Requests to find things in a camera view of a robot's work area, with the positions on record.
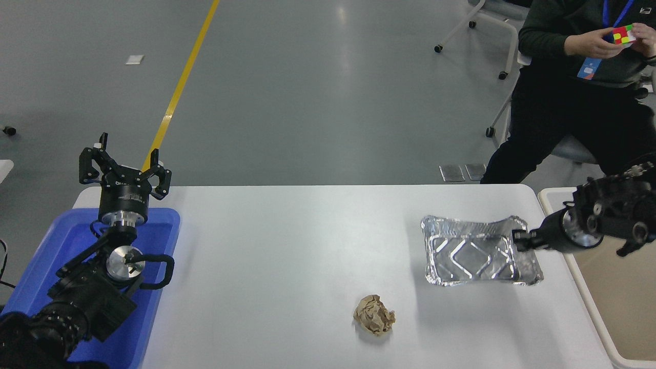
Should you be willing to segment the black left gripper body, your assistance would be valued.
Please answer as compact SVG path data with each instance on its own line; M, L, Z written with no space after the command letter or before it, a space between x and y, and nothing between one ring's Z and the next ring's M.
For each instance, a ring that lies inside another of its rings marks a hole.
M99 220L106 220L117 212L132 212L138 214L140 220L148 219L152 186L146 180L136 180L139 175L139 170L130 167L107 170L103 174Z

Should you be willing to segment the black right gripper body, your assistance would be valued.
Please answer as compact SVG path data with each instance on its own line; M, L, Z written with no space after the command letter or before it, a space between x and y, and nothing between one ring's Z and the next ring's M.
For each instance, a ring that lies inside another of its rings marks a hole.
M564 230L567 212L556 212L544 218L539 228L532 231L534 249L550 249L560 253L575 253L577 245Z

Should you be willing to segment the person's right hand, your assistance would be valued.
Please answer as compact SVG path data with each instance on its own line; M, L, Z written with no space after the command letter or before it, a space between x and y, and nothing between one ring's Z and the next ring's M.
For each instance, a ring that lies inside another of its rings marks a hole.
M567 56L578 55L600 60L617 56L625 47L607 42L605 36L611 35L612 30L613 28L605 28L581 35L570 35L565 40L564 52Z

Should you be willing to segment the person's left hand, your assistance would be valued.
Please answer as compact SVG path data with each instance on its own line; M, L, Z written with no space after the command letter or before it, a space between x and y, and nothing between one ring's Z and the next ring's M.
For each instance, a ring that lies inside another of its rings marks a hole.
M635 42L631 45L631 49L645 58L653 58L655 56L655 30L651 26L643 23L632 24L633 35L636 37Z

